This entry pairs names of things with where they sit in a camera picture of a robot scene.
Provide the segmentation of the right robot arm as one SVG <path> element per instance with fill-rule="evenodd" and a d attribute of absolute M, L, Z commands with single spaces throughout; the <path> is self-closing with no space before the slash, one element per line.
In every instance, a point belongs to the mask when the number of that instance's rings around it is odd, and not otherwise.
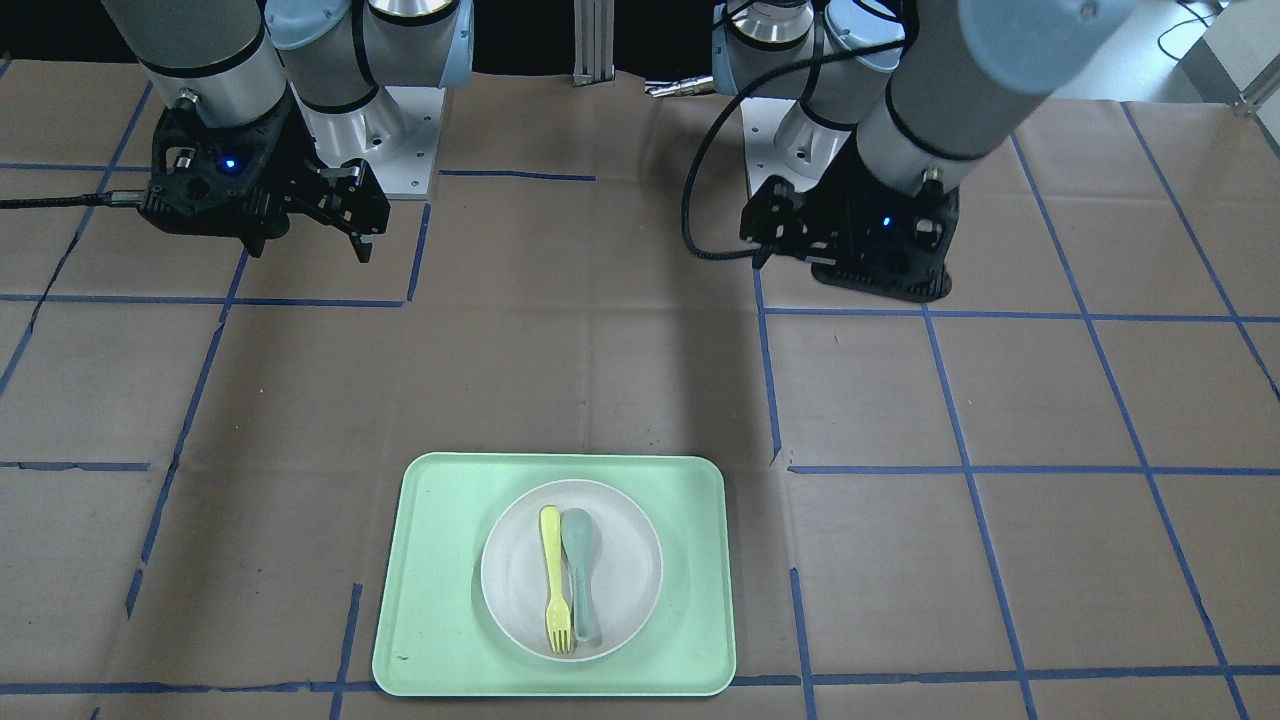
<path fill-rule="evenodd" d="M 260 258 L 293 217 L 367 263 L 428 191 L 442 105 L 472 69 L 471 1 L 108 1 L 164 111 L 140 215 Z"/>

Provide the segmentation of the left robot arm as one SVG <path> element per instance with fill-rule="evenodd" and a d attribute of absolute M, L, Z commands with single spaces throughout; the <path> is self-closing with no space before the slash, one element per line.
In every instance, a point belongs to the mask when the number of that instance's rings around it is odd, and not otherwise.
<path fill-rule="evenodd" d="M 722 1 L 714 90 L 788 102 L 742 210 L 746 258 L 823 284 L 945 299 L 960 184 L 1134 12 L 1132 1 Z"/>

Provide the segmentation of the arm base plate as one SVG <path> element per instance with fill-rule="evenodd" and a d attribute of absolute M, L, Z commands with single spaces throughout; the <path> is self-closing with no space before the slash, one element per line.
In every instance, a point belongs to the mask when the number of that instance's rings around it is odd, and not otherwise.
<path fill-rule="evenodd" d="M 812 190 L 856 128 L 797 99 L 750 97 L 741 111 L 750 196 L 774 176 L 796 191 Z"/>
<path fill-rule="evenodd" d="M 353 111 L 301 111 L 319 158 L 338 167 L 362 158 L 394 200 L 426 200 L 433 191 L 442 135 L 444 88 L 385 87 Z"/>

